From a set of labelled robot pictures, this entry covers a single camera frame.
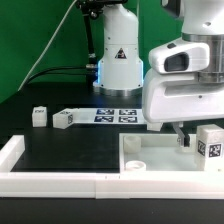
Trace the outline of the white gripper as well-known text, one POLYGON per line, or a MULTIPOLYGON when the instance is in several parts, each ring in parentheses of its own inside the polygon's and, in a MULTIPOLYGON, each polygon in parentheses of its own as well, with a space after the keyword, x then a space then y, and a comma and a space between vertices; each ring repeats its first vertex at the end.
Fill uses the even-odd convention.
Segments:
POLYGON ((169 123, 181 147, 190 146, 183 121, 224 118, 224 84, 204 84, 197 75, 160 75, 150 69, 144 80, 142 111, 149 123, 169 123))

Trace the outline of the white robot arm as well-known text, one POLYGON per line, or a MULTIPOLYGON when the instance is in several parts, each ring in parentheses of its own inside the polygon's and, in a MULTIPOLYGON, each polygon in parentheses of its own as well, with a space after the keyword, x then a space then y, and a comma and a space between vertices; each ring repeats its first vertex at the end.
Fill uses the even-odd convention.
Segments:
POLYGON ((128 96, 142 92, 147 128, 170 123, 190 144, 186 121, 224 117, 224 0, 160 0, 144 15, 144 29, 125 9, 104 4, 104 55, 94 90, 128 96))

